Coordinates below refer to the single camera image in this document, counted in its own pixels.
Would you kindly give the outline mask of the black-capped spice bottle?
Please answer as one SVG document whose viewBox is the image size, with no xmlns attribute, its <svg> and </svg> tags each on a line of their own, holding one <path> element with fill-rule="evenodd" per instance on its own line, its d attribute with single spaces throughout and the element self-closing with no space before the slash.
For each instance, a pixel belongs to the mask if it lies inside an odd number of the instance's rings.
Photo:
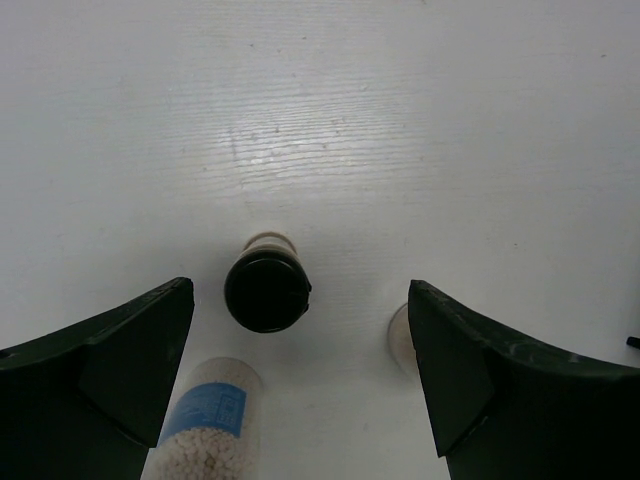
<svg viewBox="0 0 640 480">
<path fill-rule="evenodd" d="M 311 291 L 294 244 L 273 231 L 247 241 L 224 283 L 231 316 L 242 327 L 260 334 L 294 325 L 308 311 Z"/>
</svg>

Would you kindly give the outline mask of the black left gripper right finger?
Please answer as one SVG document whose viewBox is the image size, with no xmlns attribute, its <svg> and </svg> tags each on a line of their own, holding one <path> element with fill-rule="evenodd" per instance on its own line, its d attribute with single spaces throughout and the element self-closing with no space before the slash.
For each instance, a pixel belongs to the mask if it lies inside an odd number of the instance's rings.
<svg viewBox="0 0 640 480">
<path fill-rule="evenodd" d="M 454 479 L 635 479 L 639 371 L 563 350 L 415 280 L 408 319 Z"/>
</svg>

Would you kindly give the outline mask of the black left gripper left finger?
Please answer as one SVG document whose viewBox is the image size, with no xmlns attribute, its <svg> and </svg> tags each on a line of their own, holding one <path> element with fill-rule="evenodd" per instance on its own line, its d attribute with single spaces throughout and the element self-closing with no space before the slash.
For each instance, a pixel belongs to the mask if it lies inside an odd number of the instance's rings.
<svg viewBox="0 0 640 480">
<path fill-rule="evenodd" d="M 193 283 L 178 277 L 2 350 L 2 478 L 140 478 L 193 312 Z"/>
</svg>

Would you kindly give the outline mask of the cream-lidded seasoning shaker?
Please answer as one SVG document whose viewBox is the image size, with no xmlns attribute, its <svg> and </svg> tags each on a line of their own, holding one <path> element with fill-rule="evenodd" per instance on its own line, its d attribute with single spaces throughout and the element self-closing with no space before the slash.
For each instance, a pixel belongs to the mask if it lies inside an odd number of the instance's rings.
<svg viewBox="0 0 640 480">
<path fill-rule="evenodd" d="M 408 305 L 400 307 L 389 322 L 387 344 L 392 358 L 410 378 L 419 376 L 416 352 L 411 338 Z"/>
</svg>

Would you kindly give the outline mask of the black condiment organizer rack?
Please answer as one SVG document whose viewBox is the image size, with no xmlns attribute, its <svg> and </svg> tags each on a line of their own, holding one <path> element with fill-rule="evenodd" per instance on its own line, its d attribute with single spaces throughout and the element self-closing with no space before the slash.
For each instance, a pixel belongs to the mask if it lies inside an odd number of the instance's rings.
<svg viewBox="0 0 640 480">
<path fill-rule="evenodd" d="M 633 348 L 639 349 L 640 348 L 640 339 L 638 337 L 628 337 L 626 340 L 626 344 L 628 346 L 631 346 Z"/>
</svg>

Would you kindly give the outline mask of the blue-labelled white granule jar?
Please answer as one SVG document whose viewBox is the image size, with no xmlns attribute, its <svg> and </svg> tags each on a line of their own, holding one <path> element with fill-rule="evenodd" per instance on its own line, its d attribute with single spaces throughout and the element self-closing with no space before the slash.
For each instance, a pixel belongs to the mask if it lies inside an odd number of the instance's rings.
<svg viewBox="0 0 640 480">
<path fill-rule="evenodd" d="M 245 362 L 207 360 L 186 377 L 144 479 L 256 479 L 263 385 Z"/>
</svg>

